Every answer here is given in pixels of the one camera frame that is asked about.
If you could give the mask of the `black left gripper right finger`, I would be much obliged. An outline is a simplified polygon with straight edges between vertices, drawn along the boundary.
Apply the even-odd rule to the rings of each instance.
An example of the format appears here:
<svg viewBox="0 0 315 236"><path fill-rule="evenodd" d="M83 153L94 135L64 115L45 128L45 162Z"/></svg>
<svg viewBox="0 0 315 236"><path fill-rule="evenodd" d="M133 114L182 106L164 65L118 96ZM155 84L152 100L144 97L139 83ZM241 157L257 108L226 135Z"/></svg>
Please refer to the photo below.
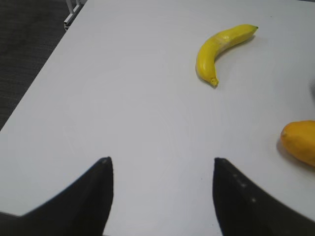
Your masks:
<svg viewBox="0 0 315 236"><path fill-rule="evenodd" d="M313 236L315 223L273 198L225 158L214 159L213 202L224 236Z"/></svg>

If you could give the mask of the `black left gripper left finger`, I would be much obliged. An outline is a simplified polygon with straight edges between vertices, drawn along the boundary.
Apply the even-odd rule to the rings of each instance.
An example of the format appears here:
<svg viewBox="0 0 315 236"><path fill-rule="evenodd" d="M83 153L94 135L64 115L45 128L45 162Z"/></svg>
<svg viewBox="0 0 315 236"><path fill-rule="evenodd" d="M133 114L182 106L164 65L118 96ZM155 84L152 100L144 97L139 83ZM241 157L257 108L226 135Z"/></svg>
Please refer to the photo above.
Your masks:
<svg viewBox="0 0 315 236"><path fill-rule="evenodd" d="M99 159L61 193L22 215L0 214L2 236L101 236L114 197L110 157Z"/></svg>

